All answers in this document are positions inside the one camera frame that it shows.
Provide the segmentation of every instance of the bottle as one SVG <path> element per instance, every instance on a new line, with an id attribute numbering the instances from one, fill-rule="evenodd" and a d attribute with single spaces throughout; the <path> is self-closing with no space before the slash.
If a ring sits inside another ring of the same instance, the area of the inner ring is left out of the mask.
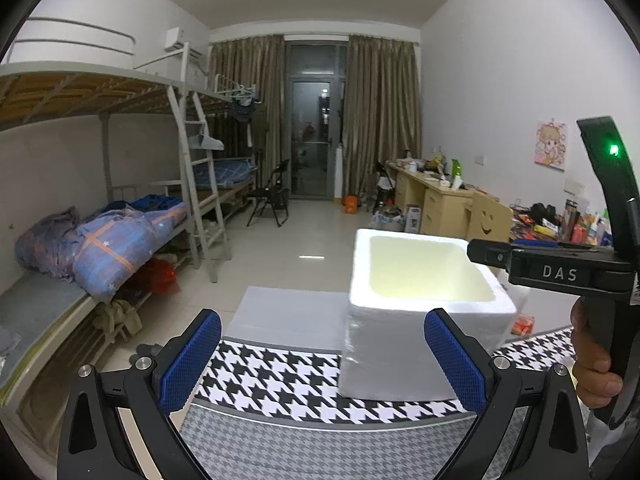
<path id="1" fill-rule="evenodd" d="M 585 229 L 584 225 L 585 225 L 584 217 L 580 216 L 580 218 L 574 225 L 574 230 L 571 233 L 571 241 L 574 244 L 584 243 L 584 239 L 587 235 L 587 230 Z"/>
<path id="2" fill-rule="evenodd" d="M 591 225 L 587 231 L 587 243 L 589 245 L 596 245 L 596 237 L 598 236 L 598 214 L 596 213 L 591 219 Z"/>
<path id="3" fill-rule="evenodd" d="M 609 222 L 609 210 L 605 209 L 600 225 L 598 226 L 598 234 L 596 235 L 597 245 L 602 245 L 602 239 L 607 232 L 611 232 L 611 223 Z"/>

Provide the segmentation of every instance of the hanging clothes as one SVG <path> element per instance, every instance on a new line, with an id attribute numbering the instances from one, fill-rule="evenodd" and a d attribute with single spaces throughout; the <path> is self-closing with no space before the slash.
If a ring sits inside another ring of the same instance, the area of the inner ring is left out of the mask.
<path id="1" fill-rule="evenodd" d="M 229 107 L 229 115 L 239 123 L 248 123 L 255 112 L 255 102 L 250 99 L 248 104 L 243 105 L 240 101 L 234 99 Z"/>

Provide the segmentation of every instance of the wooden desk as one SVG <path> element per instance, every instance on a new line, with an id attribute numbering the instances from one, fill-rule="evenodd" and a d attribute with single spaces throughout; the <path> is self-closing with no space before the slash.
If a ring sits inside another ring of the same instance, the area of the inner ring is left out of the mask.
<path id="1" fill-rule="evenodd" d="M 389 176 L 396 181 L 396 205 L 403 212 L 409 205 L 422 207 L 420 234 L 466 238 L 469 214 L 465 206 L 476 193 L 474 190 L 452 190 L 428 180 L 424 173 L 412 173 L 386 164 Z"/>

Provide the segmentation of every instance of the cardboard box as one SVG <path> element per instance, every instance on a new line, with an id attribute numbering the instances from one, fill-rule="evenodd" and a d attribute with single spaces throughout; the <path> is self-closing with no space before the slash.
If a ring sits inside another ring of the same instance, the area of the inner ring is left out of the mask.
<path id="1" fill-rule="evenodd" d="M 420 216 L 422 210 L 415 205 L 407 206 L 406 208 L 406 224 L 404 225 L 404 232 L 417 235 L 420 232 Z"/>

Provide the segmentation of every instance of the air conditioner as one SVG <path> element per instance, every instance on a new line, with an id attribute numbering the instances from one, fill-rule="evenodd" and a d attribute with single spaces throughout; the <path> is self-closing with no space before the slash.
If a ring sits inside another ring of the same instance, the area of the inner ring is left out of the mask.
<path id="1" fill-rule="evenodd" d="M 188 39 L 184 37 L 184 31 L 180 27 L 170 28 L 166 32 L 164 51 L 171 52 L 173 50 L 179 50 L 184 47 L 185 41 L 188 41 Z M 194 60 L 199 60 L 202 57 L 202 53 L 191 47 L 190 57 Z"/>

